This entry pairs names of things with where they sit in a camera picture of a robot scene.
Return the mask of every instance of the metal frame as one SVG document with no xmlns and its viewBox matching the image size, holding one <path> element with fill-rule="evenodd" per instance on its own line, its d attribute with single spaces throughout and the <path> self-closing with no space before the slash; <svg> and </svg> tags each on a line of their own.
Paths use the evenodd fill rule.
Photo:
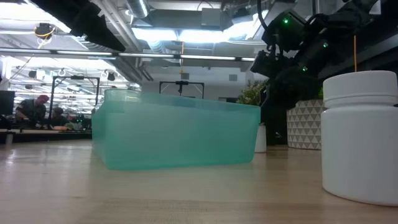
<svg viewBox="0 0 398 224">
<path fill-rule="evenodd" d="M 53 106 L 53 101 L 54 101 L 54 90 L 55 87 L 57 87 L 59 84 L 62 83 L 62 81 L 58 84 L 55 84 L 56 79 L 61 78 L 62 81 L 64 81 L 67 78 L 70 78 L 72 80 L 84 80 L 85 78 L 87 79 L 94 79 L 97 80 L 97 88 L 96 88 L 96 96 L 95 96 L 95 106 L 98 104 L 98 94 L 100 93 L 100 78 L 99 77 L 80 77 L 80 76 L 54 76 L 52 77 L 52 87 L 51 87 L 51 99 L 50 99 L 50 111 L 49 111 L 49 119 L 48 119 L 48 129 L 50 129 L 50 124 L 51 124 L 51 117 L 52 117 L 52 106 Z"/>
<path fill-rule="evenodd" d="M 180 96 L 182 94 L 182 86 L 183 85 L 189 85 L 189 84 L 198 84 L 201 85 L 202 89 L 201 89 L 201 98 L 204 99 L 205 98 L 205 83 L 197 83 L 197 82 L 186 82 L 186 81 L 175 81 L 175 82 L 159 82 L 159 94 L 162 94 L 162 84 L 163 83 L 173 83 L 176 85 L 180 86 L 180 89 L 178 90 L 178 92 L 180 93 Z"/>
</svg>

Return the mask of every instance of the potted plant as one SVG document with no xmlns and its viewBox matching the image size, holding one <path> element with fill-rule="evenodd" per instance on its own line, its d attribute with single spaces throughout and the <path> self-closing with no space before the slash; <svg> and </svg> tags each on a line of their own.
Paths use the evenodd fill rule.
<svg viewBox="0 0 398 224">
<path fill-rule="evenodd" d="M 287 111 L 287 142 L 289 147 L 297 149 L 322 149 L 321 113 L 323 89 L 313 100 L 299 101 L 296 107 Z"/>
<path fill-rule="evenodd" d="M 238 97 L 237 103 L 245 105 L 259 106 L 260 103 L 260 91 L 266 86 L 267 80 L 264 81 L 248 81 L 247 86 L 241 90 L 241 94 Z M 257 131 L 256 150 L 255 152 L 266 152 L 267 141 L 266 141 L 266 127 L 263 123 L 259 124 Z"/>
</svg>

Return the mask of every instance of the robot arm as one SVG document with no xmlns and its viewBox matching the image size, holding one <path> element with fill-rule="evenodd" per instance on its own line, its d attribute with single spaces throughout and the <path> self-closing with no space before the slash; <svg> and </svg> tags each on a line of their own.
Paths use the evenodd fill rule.
<svg viewBox="0 0 398 224">
<path fill-rule="evenodd" d="M 299 100 L 310 100 L 318 94 L 322 86 L 318 74 L 327 63 L 342 61 L 337 54 L 338 44 L 351 40 L 371 22 L 369 12 L 377 0 L 345 2 L 334 14 L 316 14 L 308 21 L 288 10 L 265 27 L 262 40 L 270 52 L 259 52 L 251 68 L 252 72 L 270 78 L 267 99 L 262 106 L 288 110 Z M 295 57 L 283 55 L 291 50 L 297 50 Z"/>
</svg>

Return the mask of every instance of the computer monitor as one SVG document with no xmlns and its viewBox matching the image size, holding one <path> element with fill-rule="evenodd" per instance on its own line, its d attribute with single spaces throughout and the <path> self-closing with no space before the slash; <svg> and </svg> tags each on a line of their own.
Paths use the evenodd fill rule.
<svg viewBox="0 0 398 224">
<path fill-rule="evenodd" d="M 0 91 L 0 114 L 12 115 L 14 110 L 14 91 Z"/>
</svg>

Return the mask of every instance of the ceiling pipe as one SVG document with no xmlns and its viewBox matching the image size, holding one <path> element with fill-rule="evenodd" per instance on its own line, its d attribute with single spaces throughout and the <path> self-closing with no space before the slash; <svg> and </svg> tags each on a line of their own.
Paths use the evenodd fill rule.
<svg viewBox="0 0 398 224">
<path fill-rule="evenodd" d="M 137 50 L 139 52 L 142 52 L 142 48 L 139 44 L 139 41 L 137 39 L 137 37 L 134 35 L 134 33 L 132 32 L 131 28 L 128 27 L 125 23 L 125 21 L 123 20 L 123 18 L 120 16 L 118 10 L 115 8 L 115 6 L 113 5 L 113 3 L 111 3 L 110 0 L 104 0 L 103 1 L 104 5 L 106 6 L 107 9 L 109 9 L 109 12 L 116 18 L 116 20 L 119 22 L 118 25 L 120 25 L 123 30 L 125 31 L 125 33 L 127 34 L 127 36 L 130 38 L 130 40 L 134 43 L 134 45 L 136 46 L 137 49 L 133 49 L 133 50 Z"/>
<path fill-rule="evenodd" d="M 97 4 L 97 6 L 104 12 L 105 16 L 109 19 L 109 21 L 112 23 L 115 29 L 120 33 L 124 41 L 127 42 L 128 46 L 130 46 L 130 48 L 132 48 L 133 50 L 138 50 L 134 42 L 127 36 L 127 34 L 123 31 L 123 29 L 119 26 L 119 24 L 114 20 L 113 16 L 107 10 L 103 2 L 101 0 L 93 0 L 93 2 Z"/>
<path fill-rule="evenodd" d="M 149 15 L 150 6 L 147 0 L 126 0 L 126 4 L 135 18 L 142 19 Z"/>
</svg>

